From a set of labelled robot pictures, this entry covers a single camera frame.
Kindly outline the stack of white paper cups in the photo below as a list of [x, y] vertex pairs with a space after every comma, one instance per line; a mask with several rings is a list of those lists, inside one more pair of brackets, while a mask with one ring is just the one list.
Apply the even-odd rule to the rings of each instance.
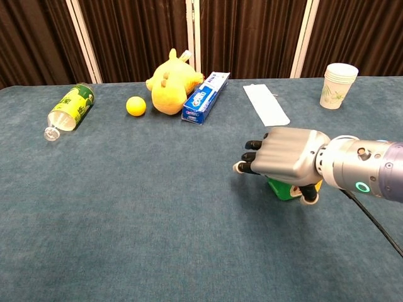
[[320, 105], [326, 109], [339, 109], [359, 70], [350, 64], [332, 63], [326, 68]]

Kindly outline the clear bottle with green label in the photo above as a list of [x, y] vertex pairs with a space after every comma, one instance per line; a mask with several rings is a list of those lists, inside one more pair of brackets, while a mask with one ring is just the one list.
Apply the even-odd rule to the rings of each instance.
[[54, 106], [47, 116], [43, 135], [48, 141], [56, 141], [61, 131], [72, 131], [94, 104], [95, 93], [88, 83], [80, 82]]

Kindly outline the dark curtain partition panel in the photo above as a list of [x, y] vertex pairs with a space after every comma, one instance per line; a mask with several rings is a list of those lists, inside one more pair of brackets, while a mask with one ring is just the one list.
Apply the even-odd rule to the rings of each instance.
[[91, 81], [67, 0], [0, 0], [0, 90]]
[[288, 78], [309, 0], [199, 0], [201, 72]]
[[191, 49], [191, 0], [65, 0], [93, 83], [144, 82]]
[[403, 76], [403, 0], [319, 0], [301, 76], [321, 77], [334, 62]]

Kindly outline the blue white toothpaste box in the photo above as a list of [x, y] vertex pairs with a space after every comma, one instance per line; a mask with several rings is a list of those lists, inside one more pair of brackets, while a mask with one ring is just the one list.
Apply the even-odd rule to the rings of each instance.
[[212, 72], [184, 103], [181, 119], [204, 124], [229, 77], [230, 72]]

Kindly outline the yellow ball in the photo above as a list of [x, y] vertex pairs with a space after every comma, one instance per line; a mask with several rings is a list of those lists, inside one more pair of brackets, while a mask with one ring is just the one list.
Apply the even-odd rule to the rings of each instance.
[[132, 116], [142, 116], [146, 111], [146, 103], [139, 96], [132, 96], [127, 99], [126, 110]]

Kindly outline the blue felt table mat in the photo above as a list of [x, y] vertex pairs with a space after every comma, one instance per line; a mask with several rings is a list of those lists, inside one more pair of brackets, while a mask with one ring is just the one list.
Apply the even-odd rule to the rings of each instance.
[[403, 258], [342, 192], [280, 201], [232, 166], [265, 127], [247, 80], [203, 125], [148, 106], [141, 82], [98, 84], [57, 141], [68, 86], [0, 90], [0, 302], [403, 302]]

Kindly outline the white flat paper packet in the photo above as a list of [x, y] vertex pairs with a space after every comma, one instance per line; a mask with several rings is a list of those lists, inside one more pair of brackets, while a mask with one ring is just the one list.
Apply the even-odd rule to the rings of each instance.
[[243, 86], [243, 89], [264, 126], [290, 124], [289, 117], [266, 84], [250, 84]]

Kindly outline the yellow plush toy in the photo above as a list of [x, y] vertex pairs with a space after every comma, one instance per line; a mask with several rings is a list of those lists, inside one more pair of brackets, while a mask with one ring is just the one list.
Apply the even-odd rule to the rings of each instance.
[[204, 79], [201, 72], [178, 58], [176, 49], [172, 48], [168, 59], [157, 67], [145, 85], [151, 92], [155, 109], [166, 115], [175, 115], [182, 110], [188, 95]]

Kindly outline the yellow green small box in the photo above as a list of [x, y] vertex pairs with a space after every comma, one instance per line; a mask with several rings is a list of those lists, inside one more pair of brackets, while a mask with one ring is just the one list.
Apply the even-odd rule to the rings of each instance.
[[298, 187], [268, 178], [268, 184], [276, 196], [282, 201], [288, 201], [300, 197], [300, 202], [302, 204], [311, 205], [319, 200], [319, 190], [322, 181], [319, 181], [317, 184]]

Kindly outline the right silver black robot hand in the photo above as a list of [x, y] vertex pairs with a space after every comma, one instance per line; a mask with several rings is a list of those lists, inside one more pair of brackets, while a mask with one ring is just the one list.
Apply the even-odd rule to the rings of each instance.
[[315, 158], [330, 138], [317, 130], [276, 126], [262, 140], [249, 140], [248, 152], [233, 165], [239, 174], [255, 174], [298, 187], [317, 184], [322, 176]]

